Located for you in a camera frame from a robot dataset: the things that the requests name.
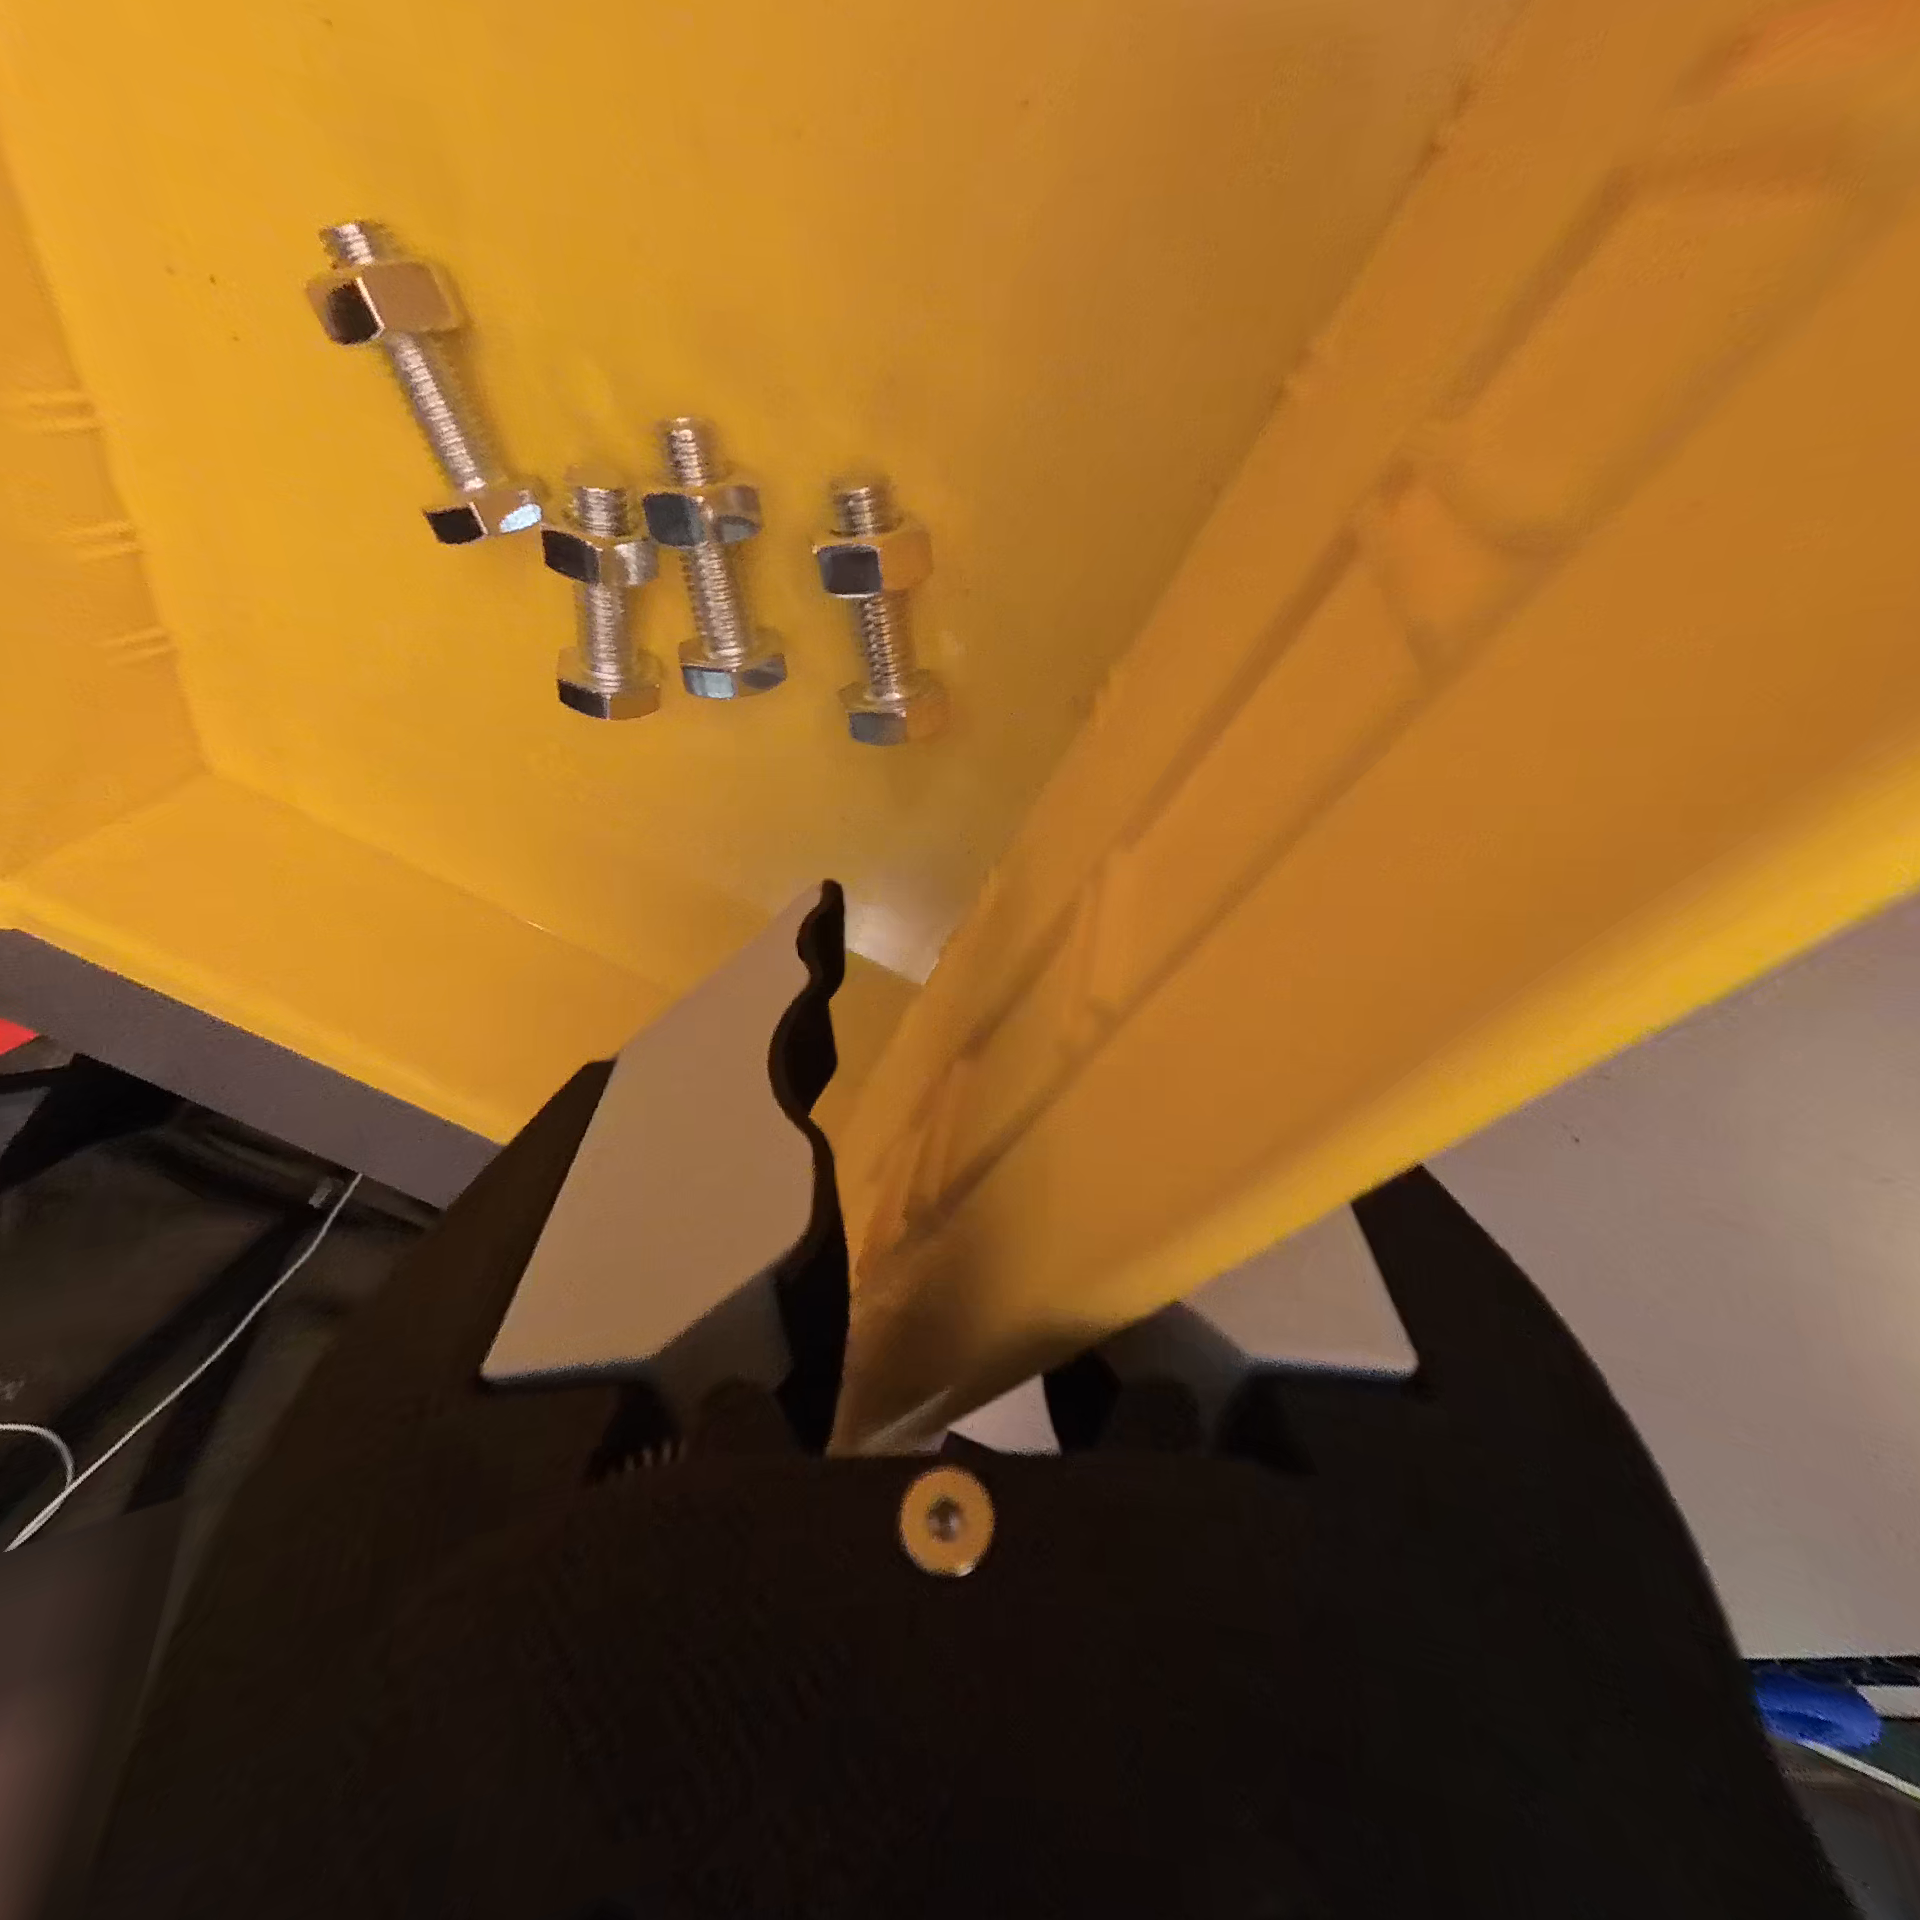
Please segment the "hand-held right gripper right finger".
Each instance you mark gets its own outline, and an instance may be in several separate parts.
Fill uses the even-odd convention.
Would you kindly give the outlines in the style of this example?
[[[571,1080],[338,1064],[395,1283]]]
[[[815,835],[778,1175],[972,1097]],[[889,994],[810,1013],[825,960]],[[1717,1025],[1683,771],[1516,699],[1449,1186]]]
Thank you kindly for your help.
[[[1050,1375],[1058,1451],[1151,1435],[1220,1445],[1257,1389],[1292,1378],[1404,1383],[1419,1360],[1352,1207],[1273,1243],[1189,1298]]]

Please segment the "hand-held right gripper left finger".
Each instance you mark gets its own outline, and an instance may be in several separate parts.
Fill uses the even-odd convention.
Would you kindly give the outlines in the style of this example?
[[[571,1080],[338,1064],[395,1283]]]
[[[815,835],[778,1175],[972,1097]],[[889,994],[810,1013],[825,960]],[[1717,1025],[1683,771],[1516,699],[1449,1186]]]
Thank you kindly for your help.
[[[823,880],[625,1046],[481,1378],[637,1389],[673,1434],[748,1386],[825,1451],[848,1238],[817,1111],[845,965],[845,894]]]

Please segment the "steel hex bolt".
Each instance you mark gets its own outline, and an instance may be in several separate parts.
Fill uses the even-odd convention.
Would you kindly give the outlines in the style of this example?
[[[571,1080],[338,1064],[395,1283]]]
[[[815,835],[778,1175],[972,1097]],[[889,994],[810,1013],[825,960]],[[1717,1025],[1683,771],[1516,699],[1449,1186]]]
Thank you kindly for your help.
[[[832,526],[818,539],[864,537],[901,523],[927,523],[907,513],[881,472],[842,474],[829,482]],[[913,749],[946,730],[949,703],[939,677],[924,665],[914,634],[914,593],[867,601],[832,600],[848,614],[859,675],[842,689],[848,734],[875,751]]]
[[[327,255],[327,270],[323,274],[381,258],[418,258],[433,263],[408,250],[389,230],[371,223],[330,224],[320,230],[320,246]],[[445,547],[530,535],[545,520],[545,502],[537,482],[517,477],[498,454],[484,413],[464,390],[458,354],[464,330],[467,313],[464,328],[450,335],[397,337],[384,344],[347,349],[351,352],[371,352],[384,361],[395,391],[417,423],[444,482],[444,498],[425,509],[424,520],[433,537]]]
[[[660,474],[647,489],[724,479],[756,487],[729,459],[714,423],[704,418],[673,416],[660,422],[656,443]],[[685,551],[658,547],[680,565],[688,600],[692,639],[680,649],[680,675],[683,691],[696,699],[741,703],[770,693],[787,680],[785,642],[778,634],[767,632],[752,614],[736,559],[741,547],[704,544]]]
[[[564,498],[547,513],[547,522],[610,537],[647,537],[635,495],[603,465],[569,470]],[[556,675],[563,707],[596,723],[632,723],[656,713],[663,693],[660,665],[637,640],[635,614],[647,586],[612,593],[579,589],[564,579],[563,583],[571,591],[575,606],[575,642],[560,656]]]

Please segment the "yellow plastic bin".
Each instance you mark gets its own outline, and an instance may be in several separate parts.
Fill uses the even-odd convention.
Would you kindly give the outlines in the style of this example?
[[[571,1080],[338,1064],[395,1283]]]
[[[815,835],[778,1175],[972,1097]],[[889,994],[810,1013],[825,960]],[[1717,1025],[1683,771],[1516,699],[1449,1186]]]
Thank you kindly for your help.
[[[5,931],[504,1141],[817,880],[852,1445],[1915,894],[1915,6],[5,6]],[[563,707],[698,416],[787,680]],[[829,482],[933,539],[848,734]]]

